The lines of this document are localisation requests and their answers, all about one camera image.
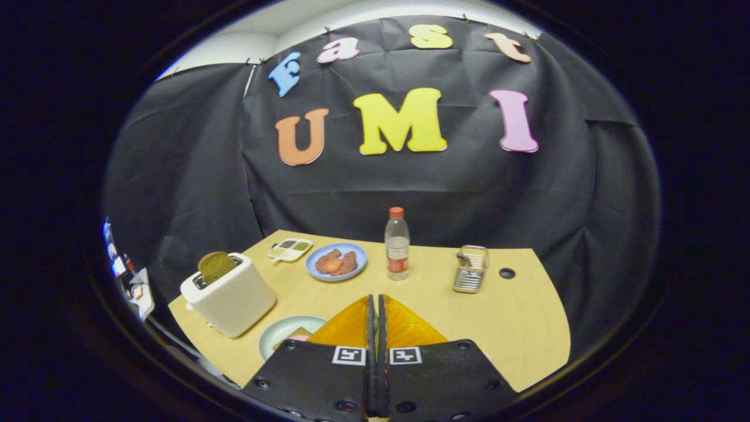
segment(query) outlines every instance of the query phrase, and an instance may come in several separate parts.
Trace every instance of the table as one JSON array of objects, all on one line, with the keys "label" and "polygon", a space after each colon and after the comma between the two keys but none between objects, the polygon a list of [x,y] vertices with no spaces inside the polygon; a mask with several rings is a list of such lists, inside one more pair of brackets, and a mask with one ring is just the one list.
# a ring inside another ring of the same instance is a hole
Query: table
[{"label": "table", "polygon": [[[293,263],[272,264],[268,251],[274,243],[295,237],[313,240],[313,247]],[[340,283],[314,279],[305,259],[316,248],[350,242],[367,252],[367,266]],[[387,294],[411,308],[449,341],[471,339],[516,390],[524,390],[566,364],[570,330],[563,304],[542,263],[531,249],[491,249],[489,268],[476,294],[453,291],[458,248],[410,246],[409,276],[388,278],[383,243],[360,242],[277,231],[243,254],[276,293],[277,303],[254,326],[229,339],[209,327],[198,312],[187,310],[179,296],[169,310],[185,335],[223,374],[244,387],[263,365],[258,338],[264,329],[291,315],[330,319],[367,294]],[[501,268],[516,272],[513,279]]]}]

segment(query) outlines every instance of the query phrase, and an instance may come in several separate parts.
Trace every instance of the metal basket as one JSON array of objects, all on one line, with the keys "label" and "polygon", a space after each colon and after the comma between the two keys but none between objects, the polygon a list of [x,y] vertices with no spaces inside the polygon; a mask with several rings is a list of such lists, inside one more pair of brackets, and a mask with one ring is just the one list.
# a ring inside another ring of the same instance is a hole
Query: metal basket
[{"label": "metal basket", "polygon": [[476,293],[482,286],[482,279],[490,265],[490,254],[482,246],[465,245],[456,254],[458,270],[453,282],[453,290],[464,293]]}]

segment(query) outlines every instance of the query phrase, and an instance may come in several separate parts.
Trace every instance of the white toaster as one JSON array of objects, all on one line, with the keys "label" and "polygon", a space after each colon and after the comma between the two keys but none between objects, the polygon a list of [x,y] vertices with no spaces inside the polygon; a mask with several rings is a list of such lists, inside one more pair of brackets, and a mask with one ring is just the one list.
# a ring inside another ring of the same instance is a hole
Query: white toaster
[{"label": "white toaster", "polygon": [[228,254],[237,267],[206,285],[201,272],[188,277],[180,292],[189,307],[198,311],[223,335],[244,333],[276,303],[276,295],[263,281],[253,261],[241,254]]}]

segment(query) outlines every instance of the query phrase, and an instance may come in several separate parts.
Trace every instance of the water bottle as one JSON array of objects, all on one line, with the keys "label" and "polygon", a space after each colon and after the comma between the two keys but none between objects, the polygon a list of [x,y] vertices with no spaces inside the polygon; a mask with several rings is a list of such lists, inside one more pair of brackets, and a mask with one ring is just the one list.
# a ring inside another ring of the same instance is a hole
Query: water bottle
[{"label": "water bottle", "polygon": [[409,226],[403,214],[403,208],[392,207],[388,210],[391,219],[385,225],[385,253],[391,280],[403,280],[409,275]]}]

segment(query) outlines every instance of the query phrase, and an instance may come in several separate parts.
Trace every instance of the black cloth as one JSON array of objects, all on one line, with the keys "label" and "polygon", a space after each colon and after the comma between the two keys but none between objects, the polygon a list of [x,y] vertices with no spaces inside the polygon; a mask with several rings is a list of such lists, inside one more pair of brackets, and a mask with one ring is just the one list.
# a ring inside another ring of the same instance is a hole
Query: black cloth
[{"label": "black cloth", "polygon": [[[408,31],[419,23],[443,26],[453,45],[414,47]],[[510,59],[488,32],[520,42],[532,62]],[[358,38],[360,53],[318,63],[323,46],[342,37]],[[279,98],[269,72],[293,51],[300,81]],[[250,72],[212,65],[156,82],[112,155],[105,209],[115,242],[149,268],[167,300],[206,252],[241,251],[277,229],[383,241],[390,206],[405,209],[413,245],[532,248],[565,308],[571,359],[611,335],[642,298],[660,212],[649,144],[615,88],[560,42],[447,17],[396,17],[277,54],[243,95]],[[399,109],[420,87],[442,93],[448,148],[361,155],[354,100],[380,93]],[[537,152],[500,148],[494,89],[529,98]],[[276,122],[299,116],[304,149],[303,115],[321,107],[329,112],[320,157],[283,163]]]}]

